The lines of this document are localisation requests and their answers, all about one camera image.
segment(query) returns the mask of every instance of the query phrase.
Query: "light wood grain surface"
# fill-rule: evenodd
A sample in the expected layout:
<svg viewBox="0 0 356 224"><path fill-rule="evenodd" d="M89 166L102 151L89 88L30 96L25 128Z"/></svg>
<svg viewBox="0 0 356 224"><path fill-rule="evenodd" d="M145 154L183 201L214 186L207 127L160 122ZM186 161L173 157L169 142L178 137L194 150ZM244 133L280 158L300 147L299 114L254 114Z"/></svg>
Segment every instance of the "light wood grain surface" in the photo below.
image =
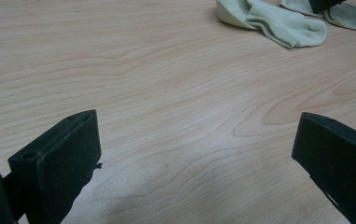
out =
<svg viewBox="0 0 356 224"><path fill-rule="evenodd" d="M303 111L356 129L356 31L284 49L215 9L0 0L0 173L96 109L104 166L64 223L348 223L291 152Z"/></svg>

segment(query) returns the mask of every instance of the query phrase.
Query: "black object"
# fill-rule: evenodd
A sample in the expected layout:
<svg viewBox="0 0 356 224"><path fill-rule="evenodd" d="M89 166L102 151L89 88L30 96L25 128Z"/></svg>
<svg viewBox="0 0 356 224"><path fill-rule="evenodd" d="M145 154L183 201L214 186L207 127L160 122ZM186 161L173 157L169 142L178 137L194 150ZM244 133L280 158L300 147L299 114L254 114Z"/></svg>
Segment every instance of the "black object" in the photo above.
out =
<svg viewBox="0 0 356 224"><path fill-rule="evenodd" d="M319 13L344 1L345 0L309 0L309 4L314 13Z"/></svg>
<svg viewBox="0 0 356 224"><path fill-rule="evenodd" d="M356 131L334 119L303 113L292 157L332 204L356 223Z"/></svg>
<svg viewBox="0 0 356 224"><path fill-rule="evenodd" d="M95 110L63 119L8 159L0 176L0 224L61 223L101 157Z"/></svg>

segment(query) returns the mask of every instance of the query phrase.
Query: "wood grain pattern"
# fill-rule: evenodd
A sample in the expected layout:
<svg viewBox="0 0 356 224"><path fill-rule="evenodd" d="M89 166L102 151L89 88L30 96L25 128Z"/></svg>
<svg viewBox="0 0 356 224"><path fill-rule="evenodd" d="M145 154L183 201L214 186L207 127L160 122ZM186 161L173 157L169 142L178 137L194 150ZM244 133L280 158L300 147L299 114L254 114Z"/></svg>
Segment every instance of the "wood grain pattern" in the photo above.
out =
<svg viewBox="0 0 356 224"><path fill-rule="evenodd" d="M0 0L0 173L94 108L104 168L64 223L348 223L291 152L303 111L356 129L356 31L288 50L215 6Z"/></svg>

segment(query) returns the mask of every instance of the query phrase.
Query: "light green sock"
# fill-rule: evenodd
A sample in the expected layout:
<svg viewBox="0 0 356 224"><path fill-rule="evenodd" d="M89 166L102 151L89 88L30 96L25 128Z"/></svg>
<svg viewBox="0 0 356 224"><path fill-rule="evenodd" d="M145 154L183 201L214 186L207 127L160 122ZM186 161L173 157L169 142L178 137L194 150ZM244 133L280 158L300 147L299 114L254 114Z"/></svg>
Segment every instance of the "light green sock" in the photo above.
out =
<svg viewBox="0 0 356 224"><path fill-rule="evenodd" d="M292 11L300 12L309 16L323 17L333 25L356 30L356 7L341 3L321 14L312 12L312 8L308 0L282 0L280 4Z"/></svg>
<svg viewBox="0 0 356 224"><path fill-rule="evenodd" d="M218 18L252 30L292 49L317 46L326 38L323 21L306 19L302 14L275 7L260 0L218 0Z"/></svg>

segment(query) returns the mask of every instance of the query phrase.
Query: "sock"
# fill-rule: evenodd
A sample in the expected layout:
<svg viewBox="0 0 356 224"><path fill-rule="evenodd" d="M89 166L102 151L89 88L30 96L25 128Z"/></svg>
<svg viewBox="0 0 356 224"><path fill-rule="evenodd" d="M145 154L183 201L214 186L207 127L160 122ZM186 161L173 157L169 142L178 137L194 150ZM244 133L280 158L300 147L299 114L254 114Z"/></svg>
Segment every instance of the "sock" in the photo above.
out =
<svg viewBox="0 0 356 224"><path fill-rule="evenodd" d="M323 17L333 25L356 30L356 7L341 3L321 14L312 12L308 0L282 0L280 3L283 7L292 11L301 12L309 16Z"/></svg>
<svg viewBox="0 0 356 224"><path fill-rule="evenodd" d="M323 21L275 7L260 0L218 0L218 18L229 24L262 30L281 46L292 49L317 46L326 38Z"/></svg>

